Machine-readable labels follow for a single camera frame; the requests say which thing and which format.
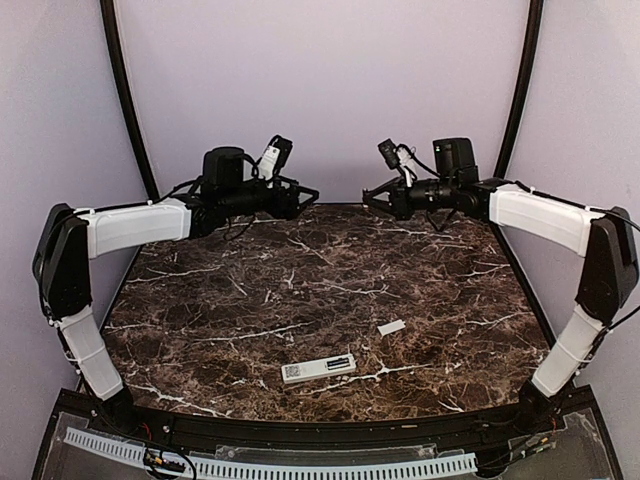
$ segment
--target black metal rod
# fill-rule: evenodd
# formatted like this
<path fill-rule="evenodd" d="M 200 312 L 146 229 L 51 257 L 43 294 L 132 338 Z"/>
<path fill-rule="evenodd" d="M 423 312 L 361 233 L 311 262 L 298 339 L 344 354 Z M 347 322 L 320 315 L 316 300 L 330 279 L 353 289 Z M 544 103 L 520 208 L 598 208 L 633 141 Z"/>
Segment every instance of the black metal rod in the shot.
<path fill-rule="evenodd" d="M 147 196 L 151 200 L 160 198 L 158 186 L 151 170 L 147 150 L 142 140 L 142 132 L 138 124 L 138 116 L 133 106 L 133 97 L 129 88 L 129 80 L 127 79 L 127 71 L 124 65 L 124 56 L 122 55 L 122 46 L 120 45 L 120 35 L 118 33 L 118 20 L 116 18 L 115 6 L 113 0 L 100 0 L 102 8 L 102 22 L 104 24 L 104 34 L 107 38 L 107 48 L 109 49 L 109 58 L 111 59 L 111 68 L 113 77 L 120 98 L 120 107 L 122 115 L 129 132 L 129 140 L 136 157 L 136 163 L 140 170 L 140 176 L 147 191 Z"/>
<path fill-rule="evenodd" d="M 509 168 L 509 161 L 513 153 L 513 147 L 518 136 L 520 121 L 524 111 L 524 104 L 527 99 L 527 91 L 529 90 L 529 82 L 531 80 L 531 72 L 533 71 L 533 61 L 536 56 L 536 47 L 538 46 L 538 34 L 540 33 L 540 23 L 542 22 L 542 6 L 544 0 L 531 0 L 529 4 L 529 18 L 527 19 L 527 31 L 524 36 L 524 46 L 522 48 L 522 57 L 520 58 L 520 69 L 518 71 L 518 80 L 516 81 L 516 89 L 513 92 L 513 101 L 511 102 L 511 111 L 509 119 L 504 131 L 500 154 L 496 162 L 496 168 L 493 176 L 504 178 Z"/>

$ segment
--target cable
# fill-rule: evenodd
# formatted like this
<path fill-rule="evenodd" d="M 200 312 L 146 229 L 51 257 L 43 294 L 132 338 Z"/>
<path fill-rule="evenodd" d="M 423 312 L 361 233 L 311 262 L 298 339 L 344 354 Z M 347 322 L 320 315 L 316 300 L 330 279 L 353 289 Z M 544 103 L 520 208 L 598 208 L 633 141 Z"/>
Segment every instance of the cable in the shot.
<path fill-rule="evenodd" d="M 441 225 L 436 224 L 433 217 L 431 217 L 431 213 L 429 211 L 427 211 L 427 213 L 425 214 L 425 217 L 427 218 L 427 221 L 431 224 L 431 226 L 436 232 L 444 232 L 444 229 L 447 228 L 447 225 L 449 224 L 449 222 L 457 212 L 458 211 L 455 209 L 451 210 Z"/>
<path fill-rule="evenodd" d="M 258 165 L 260 164 L 260 161 L 262 160 L 262 157 L 260 157 L 257 161 L 254 160 L 253 158 L 251 158 L 251 155 L 249 155 L 248 153 L 243 153 L 242 154 L 242 160 L 244 160 L 245 162 L 247 162 L 249 165 L 251 165 L 251 176 L 253 178 L 258 178 L 260 176 L 260 171 L 258 170 Z"/>
<path fill-rule="evenodd" d="M 587 209 L 587 206 L 583 205 L 581 203 L 574 202 L 572 200 L 567 200 L 566 198 L 556 197 L 555 195 L 551 195 L 550 193 L 539 192 L 538 190 L 535 190 L 535 189 L 525 185 L 520 180 L 516 180 L 515 182 L 511 182 L 511 183 L 514 184 L 514 185 L 517 185 L 518 187 L 520 187 L 525 192 L 530 193 L 531 195 L 535 195 L 536 197 L 547 198 L 549 200 L 555 200 L 556 202 L 565 203 L 567 205 L 571 205 L 572 207 L 578 207 L 578 208 L 581 208 L 583 210 Z"/>
<path fill-rule="evenodd" d="M 525 438 L 524 440 L 518 442 L 517 444 L 515 444 L 513 447 L 511 447 L 509 449 L 509 451 L 503 455 L 500 455 L 498 458 L 494 458 L 493 460 L 491 460 L 490 462 L 487 463 L 483 463 L 482 465 L 478 465 L 478 468 L 487 468 L 489 465 L 493 465 L 494 463 L 498 463 L 500 460 L 502 460 L 503 458 L 507 458 L 510 457 L 516 450 L 518 450 L 520 447 L 522 447 L 523 445 L 525 445 L 529 440 L 531 440 L 533 437 L 535 437 L 538 434 L 538 432 L 536 433 L 532 433 L 531 435 L 529 435 L 527 438 Z M 502 465 L 497 466 L 497 467 L 489 467 L 490 470 L 497 470 L 498 468 L 503 468 Z"/>
<path fill-rule="evenodd" d="M 227 228 L 227 231 L 224 232 L 224 234 L 222 235 L 222 239 L 225 242 L 232 242 L 238 238 L 240 238 L 242 235 L 244 235 L 244 233 L 249 230 L 249 227 L 251 227 L 251 225 L 253 225 L 253 223 L 256 221 L 256 216 L 254 215 L 253 217 L 251 217 L 251 220 L 249 220 L 247 222 L 247 224 L 242 228 L 242 230 L 240 230 L 240 233 L 234 235 L 233 237 L 229 238 L 227 237 L 227 235 L 229 235 L 229 232 L 231 231 L 231 227 L 233 226 L 233 224 L 231 223 L 231 218 L 227 218 L 227 223 L 229 225 L 229 227 Z"/>
<path fill-rule="evenodd" d="M 180 458 L 182 458 L 185 462 L 187 462 L 187 464 L 191 468 L 191 473 L 192 473 L 191 480 L 198 480 L 198 472 L 196 472 L 196 466 L 193 464 L 193 461 L 187 455 L 185 455 L 180 450 L 178 450 L 177 448 L 170 447 L 168 445 L 162 445 L 160 443 L 156 443 L 156 442 L 152 441 L 151 439 L 149 439 L 149 440 L 141 440 L 138 437 L 134 437 L 133 435 L 129 435 L 128 433 L 124 433 L 118 427 L 116 427 L 108 419 L 108 415 L 105 413 L 104 409 L 102 408 L 101 400 L 98 397 L 96 397 L 96 394 L 94 393 L 94 391 L 89 386 L 89 382 L 84 377 L 84 375 L 80 375 L 80 380 L 84 384 L 84 388 L 86 389 L 87 394 L 89 395 L 89 397 L 91 397 L 94 400 L 94 404 L 95 404 L 95 407 L 96 407 L 96 412 L 98 412 L 100 414 L 100 419 L 111 430 L 113 430 L 114 432 L 116 432 L 117 435 L 119 435 L 119 436 L 121 436 L 123 438 L 126 438 L 128 440 L 133 440 L 135 442 L 143 443 L 144 446 L 145 446 L 145 449 L 148 449 L 148 446 L 151 446 L 152 448 L 155 448 L 155 449 L 159 450 L 160 452 L 168 451 L 168 452 L 171 452 L 171 453 L 175 453 Z M 148 435 L 151 437 L 151 430 L 148 430 L 148 426 L 147 426 L 147 428 L 145 430 L 147 430 Z"/>
<path fill-rule="evenodd" d="M 160 202 L 166 200 L 167 198 L 169 198 L 171 195 L 174 195 L 176 192 L 182 190 L 185 187 L 188 187 L 190 185 L 200 186 L 201 183 L 202 183 L 202 176 L 199 176 L 198 178 L 195 178 L 193 180 L 189 180 L 188 182 L 180 183 L 180 184 L 176 185 L 175 187 L 173 187 L 169 193 L 167 193 L 166 195 L 160 197 L 158 200 L 154 201 L 153 203 L 154 204 L 155 203 L 160 203 Z"/>
<path fill-rule="evenodd" d="M 433 170 L 432 168 L 427 167 L 424 163 L 422 163 L 420 160 L 418 160 L 418 157 L 416 157 L 414 150 L 415 149 L 411 149 L 409 147 L 407 147 L 404 143 L 401 143 L 400 145 L 398 145 L 396 147 L 396 151 L 399 148 L 404 148 L 407 150 L 407 152 L 409 152 L 409 156 L 411 157 L 411 159 L 416 162 L 420 167 L 422 167 L 424 170 L 426 170 L 427 172 L 429 172 L 431 175 L 433 175 L 436 178 L 440 178 L 440 174 L 438 172 L 436 172 L 435 170 Z"/>
<path fill-rule="evenodd" d="M 612 212 L 611 210 L 605 210 L 604 208 L 596 208 L 596 207 L 591 207 L 590 210 L 592 212 L 603 213 L 605 215 L 611 215 L 612 217 L 615 217 L 615 218 L 617 218 L 619 220 L 622 220 L 624 223 L 626 223 L 627 225 L 631 226 L 632 228 L 635 228 L 638 232 L 640 232 L 640 225 L 638 225 L 633 220 L 630 220 L 628 218 L 623 217 L 622 215 L 617 214 L 616 212 Z"/>
<path fill-rule="evenodd" d="M 516 414 L 510 418 L 509 420 L 505 420 L 503 422 L 491 422 L 489 420 L 475 420 L 473 423 L 479 423 L 481 425 L 487 425 L 489 427 L 508 427 L 509 425 L 513 425 L 518 418 L 520 418 L 521 410 L 518 410 Z"/>

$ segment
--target small white block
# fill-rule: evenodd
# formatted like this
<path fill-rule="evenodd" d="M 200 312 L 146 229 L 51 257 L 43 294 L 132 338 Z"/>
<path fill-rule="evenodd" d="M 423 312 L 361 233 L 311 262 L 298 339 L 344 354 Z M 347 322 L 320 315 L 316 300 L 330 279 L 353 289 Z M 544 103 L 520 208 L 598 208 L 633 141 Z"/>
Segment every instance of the small white block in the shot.
<path fill-rule="evenodd" d="M 384 337 L 385 335 L 389 335 L 390 333 L 402 330 L 404 327 L 406 327 L 406 325 L 402 320 L 396 320 L 395 322 L 379 326 L 378 331 L 380 332 L 380 335 Z"/>
<path fill-rule="evenodd" d="M 351 373 L 356 369 L 353 355 L 338 355 L 336 357 L 321 358 L 303 363 L 293 363 L 282 366 L 282 380 L 284 383 L 306 382 L 316 378 L 333 377 Z"/>

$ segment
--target black cable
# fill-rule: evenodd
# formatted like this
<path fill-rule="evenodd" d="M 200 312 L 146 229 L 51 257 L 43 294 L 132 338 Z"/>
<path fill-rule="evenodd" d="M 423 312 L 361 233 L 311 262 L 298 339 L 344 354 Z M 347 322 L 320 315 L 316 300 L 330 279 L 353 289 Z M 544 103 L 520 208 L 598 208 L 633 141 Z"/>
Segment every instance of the black cable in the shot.
<path fill-rule="evenodd" d="M 198 178 L 195 178 L 193 180 L 189 180 L 187 182 L 182 182 L 182 183 L 176 185 L 175 187 L 173 187 L 169 193 L 167 193 L 166 195 L 163 195 L 158 200 L 155 200 L 153 203 L 162 202 L 163 200 L 166 200 L 167 198 L 169 198 L 171 195 L 174 195 L 176 192 L 179 192 L 183 188 L 188 187 L 190 185 L 196 186 L 196 188 L 197 188 L 198 186 L 200 186 L 201 183 L 202 183 L 202 177 L 201 176 L 198 177 Z"/>
<path fill-rule="evenodd" d="M 524 440 L 518 442 L 517 444 L 515 444 L 513 447 L 511 447 L 509 449 L 509 451 L 503 455 L 500 455 L 498 458 L 494 458 L 493 460 L 491 460 L 490 462 L 487 463 L 483 463 L 482 465 L 478 465 L 478 468 L 487 468 L 489 467 L 489 465 L 493 465 L 494 463 L 498 463 L 500 460 L 502 460 L 503 458 L 507 458 L 510 457 L 511 455 L 513 455 L 515 453 L 516 450 L 518 450 L 520 447 L 522 447 L 523 445 L 525 445 L 528 441 L 530 441 L 533 437 L 535 437 L 538 434 L 538 432 L 536 433 L 532 433 L 531 435 L 529 435 L 527 438 L 525 438 Z M 496 467 L 489 467 L 490 470 L 497 470 L 498 468 L 503 468 L 503 465 L 500 466 L 496 466 Z"/>
<path fill-rule="evenodd" d="M 149 469 L 151 470 L 151 473 L 149 473 L 149 471 L 147 470 L 147 473 L 149 474 L 149 476 L 156 478 L 158 480 L 175 480 L 176 478 L 179 478 L 179 475 L 168 475 L 166 473 L 159 472 L 153 463 L 149 463 L 148 465 L 144 464 L 144 465 L 146 467 L 149 467 Z"/>
<path fill-rule="evenodd" d="M 636 313 L 640 312 L 640 305 L 638 305 L 636 308 L 634 308 L 633 310 L 631 310 L 631 312 L 629 312 L 628 314 L 626 314 L 624 317 L 622 317 L 620 320 L 618 320 L 616 323 L 614 323 L 613 325 L 609 326 L 609 331 L 612 331 L 615 328 L 618 328 L 621 324 L 623 324 L 624 322 L 626 322 L 627 320 L 629 320 L 631 317 L 633 317 Z"/>
<path fill-rule="evenodd" d="M 441 225 L 437 225 L 436 222 L 433 220 L 433 217 L 431 217 L 431 213 L 429 211 L 427 211 L 427 213 L 425 214 L 425 217 L 427 217 L 427 221 L 431 224 L 431 226 L 433 227 L 433 229 L 440 233 L 440 232 L 444 232 L 444 229 L 447 228 L 447 225 L 449 225 L 449 222 L 451 221 L 451 219 L 453 218 L 453 216 L 457 213 L 457 210 L 451 210 L 449 212 L 449 215 L 447 215 L 447 218 L 444 219 L 444 222 L 442 222 Z"/>
<path fill-rule="evenodd" d="M 227 219 L 227 223 L 228 223 L 229 227 L 227 228 L 227 231 L 224 232 L 224 234 L 222 235 L 222 239 L 225 242 L 232 242 L 233 240 L 236 240 L 236 239 L 240 238 L 242 235 L 244 235 L 244 233 L 247 230 L 249 230 L 249 227 L 251 227 L 251 225 L 253 225 L 253 223 L 255 221 L 256 221 L 256 216 L 254 215 L 253 217 L 251 217 L 251 220 L 249 220 L 247 222 L 247 224 L 244 227 L 242 227 L 242 230 L 240 230 L 240 233 L 238 233 L 238 234 L 234 235 L 233 237 L 229 238 L 229 237 L 227 237 L 227 235 L 229 235 L 229 232 L 231 231 L 231 227 L 233 226 L 233 224 L 231 223 L 231 219 L 228 218 Z"/>
<path fill-rule="evenodd" d="M 258 165 L 260 164 L 260 161 L 262 160 L 262 157 L 260 157 L 257 161 L 254 160 L 253 158 L 251 158 L 251 155 L 249 155 L 248 153 L 243 153 L 242 154 L 242 160 L 244 160 L 245 162 L 247 162 L 249 165 L 251 165 L 251 176 L 253 178 L 258 178 L 258 176 L 260 175 L 260 172 L 258 170 Z"/>
<path fill-rule="evenodd" d="M 590 210 L 592 212 L 602 213 L 604 215 L 611 215 L 612 217 L 622 220 L 624 223 L 635 228 L 638 232 L 640 232 L 640 225 L 638 225 L 633 220 L 630 220 L 628 218 L 623 217 L 622 215 L 617 214 L 616 212 L 612 212 L 611 210 L 605 210 L 604 208 L 596 208 L 596 207 L 592 207 Z"/>
<path fill-rule="evenodd" d="M 538 442 L 535 445 L 531 445 L 528 448 L 525 448 L 524 450 L 522 450 L 515 458 L 511 459 L 509 462 L 507 462 L 506 464 L 502 464 L 499 466 L 495 466 L 495 467 L 486 467 L 486 466 L 482 466 L 482 467 L 478 467 L 478 468 L 484 468 L 486 470 L 502 470 L 504 468 L 510 467 L 511 465 L 518 463 L 521 460 L 524 460 L 525 458 L 529 458 L 532 457 L 534 455 L 538 455 L 539 453 L 542 453 L 544 451 L 546 451 L 549 447 L 550 444 L 548 443 L 542 443 L 542 440 L 546 438 L 548 441 L 548 437 L 543 437 L 540 440 L 538 440 Z M 511 453 L 515 453 L 515 451 L 517 450 L 517 448 L 512 449 Z"/>
<path fill-rule="evenodd" d="M 555 200 L 556 202 L 564 203 L 566 205 L 571 205 L 572 207 L 581 208 L 583 210 L 585 210 L 587 208 L 586 205 L 583 205 L 581 203 L 574 202 L 572 200 L 567 200 L 566 198 L 556 197 L 555 195 L 551 195 L 550 193 L 539 192 L 538 190 L 535 190 L 535 189 L 533 189 L 531 187 L 528 187 L 527 185 L 522 183 L 520 180 L 516 180 L 515 182 L 512 182 L 512 183 L 517 185 L 517 186 L 519 186 L 525 192 L 530 193 L 532 195 L 535 195 L 536 197 L 546 198 L 548 200 Z"/>
<path fill-rule="evenodd" d="M 198 472 L 196 472 L 196 466 L 193 464 L 193 461 L 191 461 L 191 459 L 187 455 L 182 453 L 177 448 L 173 448 L 173 447 L 170 447 L 168 445 L 162 445 L 160 443 L 157 443 L 157 442 L 154 442 L 154 441 L 151 441 L 151 440 L 143 440 L 143 439 L 140 439 L 138 437 L 134 437 L 133 435 L 129 435 L 128 433 L 124 433 L 118 427 L 113 425 L 113 423 L 111 423 L 111 421 L 108 419 L 108 415 L 105 413 L 104 409 L 102 408 L 101 400 L 96 396 L 95 392 L 91 389 L 91 387 L 89 386 L 89 382 L 84 377 L 84 375 L 80 375 L 80 380 L 84 384 L 84 388 L 87 391 L 87 394 L 89 395 L 89 397 L 91 397 L 94 400 L 94 404 L 95 404 L 95 407 L 96 407 L 96 412 L 99 413 L 100 419 L 111 430 L 113 430 L 114 432 L 116 432 L 117 435 L 119 435 L 119 436 L 121 436 L 123 438 L 126 438 L 128 440 L 133 440 L 135 442 L 140 442 L 140 443 L 144 444 L 146 449 L 148 449 L 148 447 L 151 446 L 152 448 L 155 448 L 155 449 L 159 450 L 160 452 L 168 451 L 168 452 L 171 452 L 171 453 L 175 453 L 180 458 L 182 458 L 185 462 L 187 462 L 187 464 L 191 468 L 191 473 L 192 473 L 191 480 L 198 480 Z"/>
<path fill-rule="evenodd" d="M 427 167 L 424 163 L 422 163 L 420 160 L 418 160 L 418 157 L 416 157 L 415 153 L 413 152 L 413 150 L 409 147 L 407 147 L 404 143 L 401 143 L 400 145 L 398 145 L 396 147 L 396 151 L 399 148 L 404 148 L 407 150 L 407 152 L 409 152 L 409 156 L 411 157 L 411 159 L 416 162 L 421 168 L 423 168 L 424 170 L 426 170 L 427 172 L 429 172 L 431 175 L 433 175 L 436 178 L 440 178 L 440 174 L 438 172 L 436 172 L 435 170 L 433 170 L 432 168 Z"/>

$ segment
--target purple wall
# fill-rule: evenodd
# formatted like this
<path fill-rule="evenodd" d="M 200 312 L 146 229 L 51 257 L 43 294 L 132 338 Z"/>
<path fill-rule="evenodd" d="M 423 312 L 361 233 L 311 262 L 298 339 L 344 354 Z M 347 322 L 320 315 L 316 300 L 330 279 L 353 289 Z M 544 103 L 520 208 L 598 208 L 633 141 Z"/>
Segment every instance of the purple wall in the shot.
<path fill-rule="evenodd" d="M 321 201 L 389 178 L 391 136 L 433 164 L 431 140 L 473 138 L 493 170 L 527 2 L 119 2 L 130 79 L 161 191 L 234 144 L 291 138 L 288 176 Z"/>
<path fill-rule="evenodd" d="M 40 313 L 31 258 L 51 206 L 144 198 L 99 2 L 4 2 L 0 15 L 0 465 L 30 478 L 60 387 L 76 376 Z M 94 262 L 98 318 L 131 252 Z"/>
<path fill-rule="evenodd" d="M 638 2 L 545 3 L 510 178 L 590 205 L 620 205 L 640 219 L 638 25 Z M 560 332 L 573 309 L 582 261 L 532 236 L 508 236 Z M 625 311 L 638 303 L 636 291 Z M 595 391 L 626 478 L 640 478 L 639 344 L 640 317 L 605 341 L 579 382 Z"/>

